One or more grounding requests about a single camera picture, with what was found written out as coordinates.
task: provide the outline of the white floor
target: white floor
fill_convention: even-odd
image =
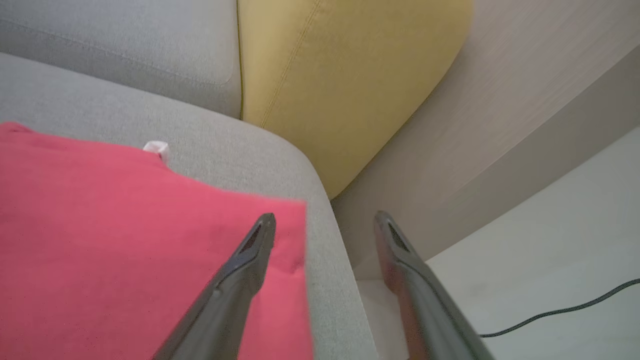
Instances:
[[[593,300],[640,278],[640,128],[427,261],[478,333]],[[359,281],[384,360],[406,360],[397,300]],[[486,339],[496,360],[638,359],[640,285]]]

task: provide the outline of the sofa cushion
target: sofa cushion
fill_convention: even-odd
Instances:
[[[0,0],[0,51],[240,116],[235,0]]]
[[[307,201],[307,295],[316,359],[376,359],[322,183],[277,135],[183,102],[0,53],[0,121],[54,135],[170,144],[169,166],[218,188]]]

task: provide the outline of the seam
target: seam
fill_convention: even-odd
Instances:
[[[244,114],[244,74],[242,66],[242,34],[240,34],[240,0],[236,0],[236,24],[238,27],[238,62],[240,66],[240,120]]]
[[[222,82],[222,83],[216,83],[216,82],[211,82],[211,81],[202,81],[202,80],[199,80],[199,79],[191,78],[191,77],[183,75],[183,74],[179,74],[179,73],[172,72],[172,71],[169,71],[169,70],[161,69],[159,67],[155,67],[153,65],[149,65],[149,64],[145,63],[144,61],[131,58],[131,57],[126,56],[124,54],[116,53],[116,52],[114,52],[112,50],[106,49],[106,48],[101,47],[99,45],[82,42],[82,41],[79,41],[79,40],[76,40],[76,39],[72,39],[72,38],[66,37],[66,36],[61,35],[61,34],[53,33],[51,31],[45,31],[45,30],[38,29],[38,28],[32,28],[31,26],[27,26],[25,24],[21,24],[19,22],[15,22],[15,21],[9,20],[9,19],[0,18],[0,22],[5,22],[5,23],[7,23],[7,25],[9,25],[9,27],[13,27],[13,28],[15,28],[17,30],[21,30],[21,31],[25,31],[25,32],[32,32],[32,33],[36,33],[36,34],[49,35],[51,37],[55,37],[55,38],[58,38],[60,40],[64,40],[69,45],[73,45],[74,47],[78,47],[78,48],[81,48],[81,49],[88,49],[88,50],[91,50],[91,51],[93,51],[95,53],[97,53],[99,51],[102,51],[104,53],[113,55],[116,59],[122,60],[124,62],[127,62],[127,63],[131,64],[131,65],[135,65],[135,66],[137,66],[139,68],[146,69],[146,70],[152,69],[152,70],[155,70],[155,71],[158,71],[158,72],[162,72],[162,73],[165,73],[165,74],[168,74],[168,75],[171,75],[171,76],[175,76],[175,77],[181,78],[183,80],[189,81],[189,82],[194,83],[195,85],[198,85],[198,86],[211,86],[211,85],[212,86],[223,86],[223,85],[226,85],[227,83],[229,83],[231,81],[231,79],[233,78],[233,70],[232,70],[231,74],[229,75],[229,78],[226,81]]]
[[[296,46],[293,48],[293,51],[291,52],[291,56],[289,57],[289,61],[287,62],[287,65],[285,66],[284,71],[282,72],[282,75],[280,76],[280,80],[278,81],[276,90],[273,92],[273,97],[271,98],[269,105],[265,109],[264,116],[262,117],[262,121],[260,122],[260,127],[262,128],[264,128],[265,125],[267,124],[267,119],[271,114],[271,110],[273,109],[273,106],[275,105],[276,98],[278,97],[278,94],[280,93],[280,90],[284,85],[284,81],[287,78],[289,67],[291,67],[291,64],[293,63],[293,61],[298,57],[298,51],[300,50],[300,46],[302,45],[302,40],[304,40],[305,36],[307,35],[307,31],[309,30],[309,28],[311,28],[311,23],[314,17],[316,16],[316,13],[318,8],[320,7],[321,1],[322,0],[316,0],[316,2],[314,3],[314,7],[311,9],[311,13],[307,17],[307,21],[305,22],[305,25],[302,31],[300,32],[300,37],[298,38],[298,41],[296,42]]]

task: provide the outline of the yellow fabric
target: yellow fabric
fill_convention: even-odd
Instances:
[[[333,198],[409,119],[472,0],[238,0],[243,120],[287,139]]]

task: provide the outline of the beige wall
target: beige wall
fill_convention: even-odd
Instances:
[[[640,56],[594,82],[639,44],[637,0],[477,0],[449,73],[333,201],[356,278],[380,276],[376,210],[429,259],[635,126]]]

